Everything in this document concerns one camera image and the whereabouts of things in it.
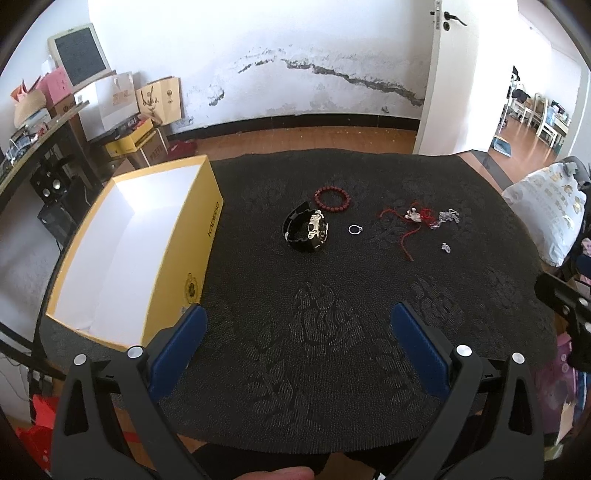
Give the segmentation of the black gold wrist watch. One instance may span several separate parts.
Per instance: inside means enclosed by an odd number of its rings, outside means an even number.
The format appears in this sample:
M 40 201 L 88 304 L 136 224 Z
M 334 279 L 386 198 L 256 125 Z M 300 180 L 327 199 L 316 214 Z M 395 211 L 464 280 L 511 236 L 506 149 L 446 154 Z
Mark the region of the black gold wrist watch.
M 283 222 L 283 238 L 291 249 L 303 253 L 318 251 L 328 240 L 329 223 L 321 210 L 303 202 Z

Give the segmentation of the red plastic bag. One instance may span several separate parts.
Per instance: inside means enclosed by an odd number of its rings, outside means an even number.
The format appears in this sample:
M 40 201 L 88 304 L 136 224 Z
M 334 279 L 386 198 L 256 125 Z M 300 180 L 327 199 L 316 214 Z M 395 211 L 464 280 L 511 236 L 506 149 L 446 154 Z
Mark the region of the red plastic bag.
M 58 409 L 58 397 L 33 396 L 35 423 L 27 428 L 17 427 L 16 435 L 33 460 L 48 473 L 51 468 L 51 445 Z

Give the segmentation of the white patterned pillow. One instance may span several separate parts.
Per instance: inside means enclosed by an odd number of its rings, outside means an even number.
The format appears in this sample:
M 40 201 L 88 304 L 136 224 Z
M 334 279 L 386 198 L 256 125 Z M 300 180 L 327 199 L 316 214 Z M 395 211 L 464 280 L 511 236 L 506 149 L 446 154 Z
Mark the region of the white patterned pillow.
M 536 170 L 502 197 L 526 226 L 542 261 L 564 263 L 583 226 L 590 186 L 588 167 L 575 156 Z

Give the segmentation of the white chair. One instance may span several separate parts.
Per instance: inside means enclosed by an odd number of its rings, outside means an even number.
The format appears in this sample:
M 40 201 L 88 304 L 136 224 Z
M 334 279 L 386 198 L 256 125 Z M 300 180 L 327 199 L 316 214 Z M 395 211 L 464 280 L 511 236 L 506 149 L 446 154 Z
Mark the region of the white chair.
M 545 96 L 539 96 L 536 103 L 536 112 L 539 114 L 536 136 L 545 140 L 550 149 L 554 148 L 559 133 L 554 128 L 556 110 L 550 105 Z

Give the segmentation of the yellow cardboard box white inside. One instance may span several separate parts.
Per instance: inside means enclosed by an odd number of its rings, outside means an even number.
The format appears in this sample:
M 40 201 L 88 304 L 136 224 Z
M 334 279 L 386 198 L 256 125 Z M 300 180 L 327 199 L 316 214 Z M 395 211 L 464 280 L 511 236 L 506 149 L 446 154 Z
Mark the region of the yellow cardboard box white inside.
M 114 177 L 66 249 L 47 316 L 116 350 L 147 345 L 199 302 L 222 207 L 205 155 Z

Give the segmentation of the black patterned table cloth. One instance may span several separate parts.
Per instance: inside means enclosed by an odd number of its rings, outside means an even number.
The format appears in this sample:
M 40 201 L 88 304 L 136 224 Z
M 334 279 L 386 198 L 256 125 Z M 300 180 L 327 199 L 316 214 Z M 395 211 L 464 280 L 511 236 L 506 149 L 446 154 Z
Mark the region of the black patterned table cloth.
M 457 156 L 308 150 L 211 161 L 223 207 L 204 289 L 204 341 L 160 406 L 180 434 L 286 453 L 366 450 L 419 436 L 440 402 L 390 326 L 406 302 L 455 345 L 532 369 L 556 353 L 523 223 Z M 329 223 L 312 253 L 283 222 L 308 202 Z M 448 254 L 443 243 L 451 247 Z M 49 360 L 116 350 L 49 318 Z

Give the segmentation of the black speaker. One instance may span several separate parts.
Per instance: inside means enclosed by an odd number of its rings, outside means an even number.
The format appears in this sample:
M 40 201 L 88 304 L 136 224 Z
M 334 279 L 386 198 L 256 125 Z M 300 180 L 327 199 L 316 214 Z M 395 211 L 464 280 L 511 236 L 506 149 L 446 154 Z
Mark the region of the black speaker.
M 33 172 L 30 184 L 45 204 L 59 199 L 71 185 L 71 178 L 65 170 L 71 160 L 70 156 L 61 159 L 55 156 L 42 159 Z

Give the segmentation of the yellow flat box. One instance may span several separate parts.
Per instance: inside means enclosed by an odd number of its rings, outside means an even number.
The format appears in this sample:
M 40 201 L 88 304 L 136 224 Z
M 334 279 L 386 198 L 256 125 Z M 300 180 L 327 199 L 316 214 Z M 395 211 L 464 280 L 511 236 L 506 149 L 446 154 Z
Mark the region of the yellow flat box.
M 110 157 L 116 158 L 138 150 L 142 140 L 153 131 L 154 125 L 151 119 L 142 119 L 133 124 L 116 139 L 105 144 L 105 149 Z

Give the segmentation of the brown cardboard carton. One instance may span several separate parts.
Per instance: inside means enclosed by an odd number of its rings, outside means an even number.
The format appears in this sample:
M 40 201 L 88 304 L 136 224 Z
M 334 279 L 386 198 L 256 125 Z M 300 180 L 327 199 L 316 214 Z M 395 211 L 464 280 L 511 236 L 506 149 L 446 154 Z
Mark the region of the brown cardboard carton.
M 134 169 L 158 165 L 165 162 L 167 157 L 167 138 L 158 128 L 141 140 L 136 151 L 126 155 Z

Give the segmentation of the black side desk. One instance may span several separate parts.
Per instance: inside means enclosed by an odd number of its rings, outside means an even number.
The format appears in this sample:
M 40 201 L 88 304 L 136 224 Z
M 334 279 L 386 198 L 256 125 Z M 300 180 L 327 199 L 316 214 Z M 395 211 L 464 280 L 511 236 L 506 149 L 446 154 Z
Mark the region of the black side desk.
M 94 190 L 102 187 L 102 182 L 97 176 L 96 167 L 89 156 L 89 148 L 84 146 L 76 136 L 70 121 L 89 105 L 88 101 L 77 104 L 67 113 L 51 120 L 49 130 L 35 142 L 26 153 L 16 162 L 15 166 L 1 181 L 1 211 L 4 211 L 18 188 L 23 184 L 40 161 L 59 141 L 68 141 L 74 156 L 74 163 L 80 168 L 89 186 Z

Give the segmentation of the red bag on floor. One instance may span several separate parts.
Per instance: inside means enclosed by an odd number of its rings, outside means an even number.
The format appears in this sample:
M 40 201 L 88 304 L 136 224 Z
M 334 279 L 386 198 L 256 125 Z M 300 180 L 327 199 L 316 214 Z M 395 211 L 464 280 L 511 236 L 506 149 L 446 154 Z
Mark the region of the red bag on floor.
M 167 160 L 173 161 L 192 157 L 197 152 L 197 143 L 194 140 L 173 141 L 169 144 Z

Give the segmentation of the white paper shopping bag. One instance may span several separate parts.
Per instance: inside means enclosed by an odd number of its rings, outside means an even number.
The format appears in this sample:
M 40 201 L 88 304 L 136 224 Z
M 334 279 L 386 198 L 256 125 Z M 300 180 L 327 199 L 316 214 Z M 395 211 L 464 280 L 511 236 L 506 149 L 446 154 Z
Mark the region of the white paper shopping bag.
M 106 76 L 74 94 L 77 104 L 86 106 L 79 112 L 87 141 L 111 131 L 138 113 L 131 72 Z

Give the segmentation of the brown paper shopping bag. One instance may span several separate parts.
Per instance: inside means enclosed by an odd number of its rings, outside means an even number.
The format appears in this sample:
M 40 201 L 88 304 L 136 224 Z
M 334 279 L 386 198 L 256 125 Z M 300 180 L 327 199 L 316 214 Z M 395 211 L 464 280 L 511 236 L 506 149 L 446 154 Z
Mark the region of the brown paper shopping bag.
M 180 79 L 164 77 L 136 90 L 139 112 L 159 125 L 169 125 L 182 118 Z

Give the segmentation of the pink box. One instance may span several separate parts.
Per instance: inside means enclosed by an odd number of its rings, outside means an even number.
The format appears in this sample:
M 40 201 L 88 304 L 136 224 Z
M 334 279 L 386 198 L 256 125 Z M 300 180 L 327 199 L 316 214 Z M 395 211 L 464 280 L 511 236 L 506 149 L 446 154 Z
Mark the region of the pink box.
M 36 89 L 43 93 L 47 108 L 51 108 L 72 93 L 71 82 L 62 66 L 43 76 Z

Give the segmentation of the white framed monitor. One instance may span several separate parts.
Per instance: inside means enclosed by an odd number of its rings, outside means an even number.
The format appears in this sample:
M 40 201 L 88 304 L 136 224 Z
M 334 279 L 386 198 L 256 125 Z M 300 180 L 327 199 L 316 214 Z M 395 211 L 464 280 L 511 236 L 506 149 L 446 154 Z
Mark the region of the white framed monitor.
M 64 69 L 74 91 L 111 71 L 92 23 L 49 37 L 48 49 L 56 64 Z

